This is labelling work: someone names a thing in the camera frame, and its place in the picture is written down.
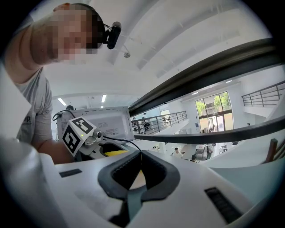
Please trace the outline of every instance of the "ceiling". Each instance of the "ceiling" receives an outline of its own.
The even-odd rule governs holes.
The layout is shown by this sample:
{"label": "ceiling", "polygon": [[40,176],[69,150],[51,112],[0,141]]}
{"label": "ceiling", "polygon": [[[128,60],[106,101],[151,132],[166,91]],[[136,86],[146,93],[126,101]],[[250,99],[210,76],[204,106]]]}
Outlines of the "ceiling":
{"label": "ceiling", "polygon": [[[31,17],[38,20],[61,2],[64,3],[46,1],[31,12]],[[61,97],[78,108],[99,107],[100,97],[107,94],[108,106],[129,106],[165,80],[209,56],[270,37],[260,21],[236,0],[81,2],[93,6],[105,24],[120,21],[122,32],[113,50],[103,45],[96,55],[79,56],[80,61],[77,58],[75,63],[46,67],[54,105]],[[124,57],[125,52],[130,53],[130,58]]]}

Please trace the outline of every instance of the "chair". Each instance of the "chair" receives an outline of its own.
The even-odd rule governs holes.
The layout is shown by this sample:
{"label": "chair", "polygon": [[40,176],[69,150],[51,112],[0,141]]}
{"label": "chair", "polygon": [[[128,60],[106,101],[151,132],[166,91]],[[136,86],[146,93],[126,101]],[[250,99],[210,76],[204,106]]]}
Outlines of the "chair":
{"label": "chair", "polygon": [[202,155],[202,161],[203,161],[204,150],[196,150],[195,154],[196,154],[197,158],[198,158],[198,155]]}
{"label": "chair", "polygon": [[219,154],[224,153],[225,151],[227,151],[227,145],[221,146]]}

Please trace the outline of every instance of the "people in background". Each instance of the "people in background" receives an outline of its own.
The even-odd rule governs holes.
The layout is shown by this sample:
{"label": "people in background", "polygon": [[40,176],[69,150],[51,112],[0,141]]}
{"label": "people in background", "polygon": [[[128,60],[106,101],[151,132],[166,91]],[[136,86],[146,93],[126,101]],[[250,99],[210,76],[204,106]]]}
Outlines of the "people in background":
{"label": "people in background", "polygon": [[[146,113],[144,113],[143,114],[143,118],[144,119],[146,119],[147,118],[147,114]],[[144,121],[144,131],[145,131],[145,133],[144,134],[146,134],[146,131],[148,130],[148,127],[149,127],[149,125],[150,125],[150,123],[148,123],[149,122],[149,120],[148,119],[146,119],[145,121]]]}
{"label": "people in background", "polygon": [[213,144],[209,143],[207,146],[207,159],[210,159],[213,153]]}
{"label": "people in background", "polygon": [[192,155],[192,158],[190,160],[190,162],[196,162],[197,156],[196,155]]}
{"label": "people in background", "polygon": [[178,148],[174,149],[174,152],[171,154],[171,156],[176,157],[176,158],[182,158],[183,154],[181,154],[178,150]]}
{"label": "people in background", "polygon": [[132,122],[132,126],[137,126],[137,122]]}
{"label": "people in background", "polygon": [[76,109],[72,105],[68,105],[65,110],[74,111]]}

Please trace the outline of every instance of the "person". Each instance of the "person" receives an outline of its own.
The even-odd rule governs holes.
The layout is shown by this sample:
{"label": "person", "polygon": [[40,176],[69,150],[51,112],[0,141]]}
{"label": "person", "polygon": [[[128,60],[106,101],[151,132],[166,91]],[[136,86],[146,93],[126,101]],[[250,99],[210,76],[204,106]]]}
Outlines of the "person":
{"label": "person", "polygon": [[103,21],[92,7],[65,3],[21,29],[5,50],[7,75],[31,104],[29,122],[21,125],[17,138],[50,155],[55,164],[74,159],[62,142],[52,138],[52,94],[44,66],[74,59],[81,49],[95,50],[104,32]]}
{"label": "person", "polygon": [[137,126],[137,122],[132,122],[132,126]]}
{"label": "person", "polygon": [[176,158],[182,158],[183,154],[181,154],[178,150],[178,148],[174,149],[174,152],[171,154],[171,156],[176,157]]}
{"label": "person", "polygon": [[192,158],[190,160],[190,162],[196,162],[197,156],[196,155],[192,155]]}
{"label": "person", "polygon": [[[146,119],[147,118],[147,114],[146,113],[144,113],[143,114],[143,118],[144,119]],[[144,121],[144,131],[147,131],[148,130],[148,127],[149,127],[149,125],[150,125],[150,123],[148,123],[149,122],[149,120],[148,119],[146,119],[145,121]]]}
{"label": "person", "polygon": [[65,110],[74,111],[76,109],[72,105],[68,105]]}
{"label": "person", "polygon": [[213,153],[213,144],[209,143],[207,146],[207,159],[210,159]]}

